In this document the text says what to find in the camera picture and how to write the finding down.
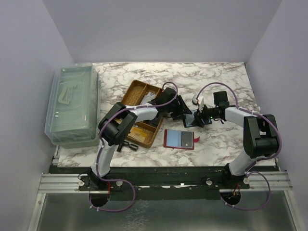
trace red wire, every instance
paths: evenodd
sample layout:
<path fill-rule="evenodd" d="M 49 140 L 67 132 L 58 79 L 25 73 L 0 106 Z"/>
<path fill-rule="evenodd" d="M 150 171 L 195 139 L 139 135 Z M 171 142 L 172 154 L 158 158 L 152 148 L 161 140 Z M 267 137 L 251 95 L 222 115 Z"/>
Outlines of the red wire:
<path fill-rule="evenodd" d="M 239 186 L 240 186 L 240 184 L 237 184 L 237 185 L 236 185 L 236 188 L 235 188 L 234 191 L 233 191 L 233 195 L 235 195 L 235 191 L 238 189 Z"/>

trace white part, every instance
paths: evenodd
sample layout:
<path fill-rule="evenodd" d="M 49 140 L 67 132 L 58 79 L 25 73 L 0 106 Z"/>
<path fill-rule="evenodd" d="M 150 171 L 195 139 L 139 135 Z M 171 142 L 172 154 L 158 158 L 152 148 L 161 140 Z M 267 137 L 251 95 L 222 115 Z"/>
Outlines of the white part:
<path fill-rule="evenodd" d="M 200 97 L 200 99 L 198 100 L 199 102 L 199 108 L 198 110 L 201 112 L 203 110 L 203 107 L 204 107 L 204 98 L 203 97 Z"/>
<path fill-rule="evenodd" d="M 116 145 L 109 146 L 108 142 L 105 139 L 103 139 L 103 141 L 105 145 L 103 147 L 100 159 L 98 161 L 98 172 L 101 177 L 105 176 L 109 172 L 110 162 L 116 150 L 115 149 Z M 102 146 L 102 141 L 100 141 L 100 146 L 98 147 L 98 151 L 100 150 L 101 146 Z M 94 172 L 94 174 L 97 175 L 96 174 L 96 158 L 95 158 L 94 164 L 91 166 L 91 169 Z"/>
<path fill-rule="evenodd" d="M 193 96 L 192 103 L 193 103 L 193 105 L 197 105 L 198 104 L 197 95 Z"/>
<path fill-rule="evenodd" d="M 152 106 L 152 104 L 150 103 L 146 103 L 145 105 L 147 106 Z M 158 110 L 155 107 L 144 107 L 144 108 L 138 108 L 135 109 L 135 106 L 126 106 L 130 110 L 132 113 L 137 115 L 137 120 L 135 123 L 140 122 L 140 121 L 144 121 L 144 120 L 152 120 L 155 119 Z"/>
<path fill-rule="evenodd" d="M 225 110 L 225 119 L 229 122 L 235 123 L 241 127 L 244 126 L 245 116 L 255 116 L 246 112 L 243 112 L 236 107 L 228 107 Z"/>
<path fill-rule="evenodd" d="M 241 153 L 229 164 L 229 169 L 232 175 L 234 176 L 242 176 L 245 174 L 245 169 L 255 160 L 263 158 L 263 156 L 259 156 L 257 158 L 251 159 L 249 155 L 246 154 L 243 149 Z"/>

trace yellow object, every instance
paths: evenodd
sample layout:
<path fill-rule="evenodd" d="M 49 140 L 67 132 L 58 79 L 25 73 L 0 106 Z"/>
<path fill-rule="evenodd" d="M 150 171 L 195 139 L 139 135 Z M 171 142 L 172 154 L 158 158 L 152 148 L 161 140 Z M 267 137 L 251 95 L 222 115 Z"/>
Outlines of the yellow object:
<path fill-rule="evenodd" d="M 138 140 L 139 142 L 144 142 L 148 135 L 143 132 L 141 128 L 132 127 L 128 136 Z"/>

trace black bracket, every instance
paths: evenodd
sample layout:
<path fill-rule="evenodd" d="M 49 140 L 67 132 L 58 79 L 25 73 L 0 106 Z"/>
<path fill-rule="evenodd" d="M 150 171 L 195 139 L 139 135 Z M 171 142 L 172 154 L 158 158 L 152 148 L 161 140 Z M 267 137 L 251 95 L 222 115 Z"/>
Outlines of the black bracket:
<path fill-rule="evenodd" d="M 273 115 L 264 115 L 275 127 L 276 120 Z M 244 117 L 244 138 L 243 145 L 245 152 L 251 157 L 270 156 L 277 152 L 279 144 L 275 130 L 260 117 Z"/>
<path fill-rule="evenodd" d="M 102 129 L 104 124 L 112 116 L 114 116 L 117 112 L 124 108 L 126 108 L 124 104 L 116 103 L 105 115 L 105 117 L 100 121 L 98 128 Z M 130 132 L 130 129 L 133 127 L 137 116 L 127 110 L 119 114 L 116 118 L 121 120 L 121 123 L 119 124 L 115 120 L 111 121 L 102 134 L 103 138 L 108 142 L 109 146 L 113 144 L 118 145 L 125 140 L 125 138 Z"/>

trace metal floor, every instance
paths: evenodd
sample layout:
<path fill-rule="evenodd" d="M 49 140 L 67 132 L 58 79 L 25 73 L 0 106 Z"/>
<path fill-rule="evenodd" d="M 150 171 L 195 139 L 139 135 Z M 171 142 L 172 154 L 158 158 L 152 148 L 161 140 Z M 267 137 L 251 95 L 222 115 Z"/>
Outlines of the metal floor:
<path fill-rule="evenodd" d="M 257 207 L 266 192 L 242 193 L 239 203 Z M 110 201 L 120 208 L 125 201 Z M 136 201 L 120 213 L 90 209 L 86 194 L 47 194 L 39 231 L 295 231 L 283 192 L 273 192 L 267 207 L 239 211 L 214 200 Z"/>

